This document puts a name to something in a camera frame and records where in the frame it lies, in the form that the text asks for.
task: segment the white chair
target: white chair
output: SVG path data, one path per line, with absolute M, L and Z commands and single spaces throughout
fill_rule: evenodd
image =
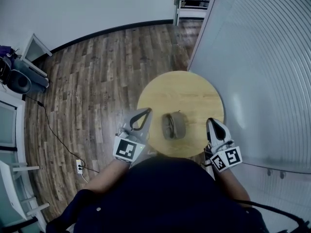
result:
M 30 216 L 35 215 L 38 211 L 41 211 L 50 206 L 49 203 L 45 203 L 37 208 L 34 208 L 28 212 L 24 212 L 22 204 L 36 200 L 35 197 L 27 198 L 25 200 L 19 200 L 16 189 L 14 186 L 14 180 L 18 179 L 23 172 L 30 170 L 40 169 L 39 166 L 27 166 L 27 163 L 10 163 L 6 164 L 0 161 L 0 170 L 5 186 L 6 193 L 11 202 L 12 207 L 25 219 L 28 220 Z
M 34 71 L 36 71 L 38 74 L 40 74 L 43 77 L 47 77 L 47 74 L 40 70 L 38 67 L 36 67 L 32 61 L 35 60 L 37 57 L 39 57 L 41 54 L 40 53 L 30 53 L 29 50 L 30 49 L 41 49 L 42 50 L 42 54 L 47 53 L 49 56 L 52 56 L 52 53 L 50 52 L 50 50 L 35 36 L 35 34 L 31 34 L 31 36 L 28 38 L 28 41 L 26 42 L 26 44 L 24 46 L 20 46 L 20 48 L 22 49 L 22 56 L 20 58 L 20 60 L 22 60 L 23 62 L 25 62 L 28 66 L 30 66 Z

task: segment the gray object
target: gray object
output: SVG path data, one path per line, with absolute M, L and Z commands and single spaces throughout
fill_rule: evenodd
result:
M 145 117 L 141 126 L 136 128 L 137 121 Z M 139 142 L 142 144 L 146 143 L 146 137 L 150 128 L 152 119 L 152 109 L 151 108 L 142 108 L 130 112 L 123 121 L 121 129 L 125 131 L 131 141 Z
M 167 113 L 162 116 L 162 132 L 166 140 L 177 140 L 186 135 L 185 116 L 180 112 Z
M 46 78 L 32 71 L 21 60 L 14 61 L 12 70 L 17 70 L 29 78 L 32 83 L 30 90 L 32 92 L 44 92 L 46 87 L 49 86 L 49 81 Z
M 311 219 L 311 0 L 216 0 L 190 71 L 218 91 L 251 199 Z M 261 210 L 270 232 L 294 222 Z
M 7 81 L 7 87 L 19 94 L 26 94 L 31 90 L 30 79 L 17 70 L 12 70 Z
M 206 121 L 206 128 L 207 139 L 209 140 L 208 147 L 213 154 L 224 150 L 227 145 L 233 145 L 234 141 L 231 139 L 229 129 L 221 121 L 209 118 Z

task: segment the electrical outlet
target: electrical outlet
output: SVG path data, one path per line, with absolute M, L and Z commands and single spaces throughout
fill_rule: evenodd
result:
M 78 174 L 83 174 L 82 162 L 81 162 L 81 160 L 76 160 L 76 164 L 77 164 L 77 171 L 78 171 Z

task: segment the window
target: window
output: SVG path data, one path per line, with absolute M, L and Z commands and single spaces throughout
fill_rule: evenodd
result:
M 16 108 L 0 101 L 0 150 L 16 147 Z

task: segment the table top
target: table top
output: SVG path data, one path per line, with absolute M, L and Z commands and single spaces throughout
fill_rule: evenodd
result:
M 186 71 L 168 72 L 153 79 L 138 101 L 138 109 L 145 107 L 153 110 L 148 143 L 171 157 L 187 158 L 202 153 L 208 144 L 207 119 L 224 120 L 223 104 L 215 88 L 201 76 Z M 186 116 L 186 135 L 166 140 L 162 115 L 177 111 Z
M 12 207 L 14 208 L 14 210 L 18 212 L 18 214 L 20 214 L 24 219 L 27 220 L 27 216 L 25 215 L 25 212 L 23 208 L 21 207 L 19 198 L 15 190 L 11 167 L 8 164 L 0 161 L 0 170 L 1 170 L 4 187 L 9 197 Z

